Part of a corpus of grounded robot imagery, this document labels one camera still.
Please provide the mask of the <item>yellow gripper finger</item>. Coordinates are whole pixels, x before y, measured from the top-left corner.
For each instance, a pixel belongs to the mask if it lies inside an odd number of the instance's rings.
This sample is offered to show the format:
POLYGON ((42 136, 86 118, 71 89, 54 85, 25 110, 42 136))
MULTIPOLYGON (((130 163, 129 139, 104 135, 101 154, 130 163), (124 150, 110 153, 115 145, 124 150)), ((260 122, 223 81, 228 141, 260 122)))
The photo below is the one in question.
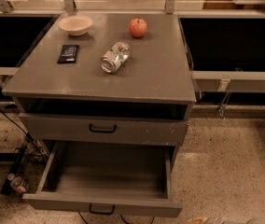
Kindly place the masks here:
POLYGON ((204 224, 207 219, 207 217, 194 217, 187 220, 186 224, 204 224))

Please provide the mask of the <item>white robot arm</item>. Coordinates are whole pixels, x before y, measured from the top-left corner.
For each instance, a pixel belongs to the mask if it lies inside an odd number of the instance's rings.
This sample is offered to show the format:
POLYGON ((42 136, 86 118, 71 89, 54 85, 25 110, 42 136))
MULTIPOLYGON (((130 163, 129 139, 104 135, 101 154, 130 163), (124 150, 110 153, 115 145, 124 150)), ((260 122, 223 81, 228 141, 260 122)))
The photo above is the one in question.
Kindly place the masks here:
POLYGON ((188 220, 186 224, 265 224, 265 218, 254 217, 246 222, 237 222, 227 220, 223 217, 195 217, 188 220))

